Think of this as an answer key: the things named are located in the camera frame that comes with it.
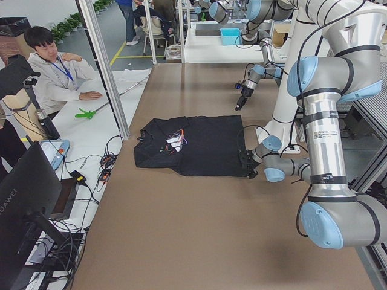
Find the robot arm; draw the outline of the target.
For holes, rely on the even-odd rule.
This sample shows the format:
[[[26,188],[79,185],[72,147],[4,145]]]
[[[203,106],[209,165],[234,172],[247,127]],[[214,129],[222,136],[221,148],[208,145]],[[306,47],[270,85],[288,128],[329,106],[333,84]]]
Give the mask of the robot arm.
[[[239,39],[243,45],[258,44],[262,51],[263,63],[246,69],[247,78],[235,85],[235,88],[241,89],[241,96],[235,107],[237,111],[241,110],[248,98],[252,96],[261,79],[274,79],[277,85],[281,84],[284,69],[275,63],[272,37],[259,26],[265,20],[284,21],[291,16],[293,10],[292,5],[282,1],[249,1],[247,4],[248,23]]]
[[[319,247],[370,246],[386,241],[386,208],[348,187],[336,105],[378,94],[380,43],[386,7],[369,1],[250,1],[250,21],[285,19],[304,11],[332,51],[330,57],[299,56],[287,79],[288,93],[304,110],[309,160],[283,159],[281,141],[269,136],[252,152],[268,181],[297,174],[310,185],[299,221]]]

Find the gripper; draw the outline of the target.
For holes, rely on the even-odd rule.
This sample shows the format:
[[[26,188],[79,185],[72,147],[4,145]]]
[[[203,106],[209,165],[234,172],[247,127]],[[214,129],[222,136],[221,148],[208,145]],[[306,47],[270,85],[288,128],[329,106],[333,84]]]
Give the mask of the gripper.
[[[236,111],[240,111],[242,109],[242,107],[245,105],[247,99],[250,98],[251,95],[253,94],[253,89],[248,88],[248,87],[246,87],[245,85],[243,85],[241,83],[236,83],[235,84],[235,89],[242,89],[241,90],[241,96],[238,99],[238,101],[236,103],[236,107],[235,107]]]
[[[238,157],[241,162],[242,168],[247,170],[246,177],[253,179],[258,175],[257,167],[259,163],[253,159],[252,150],[240,150]]]

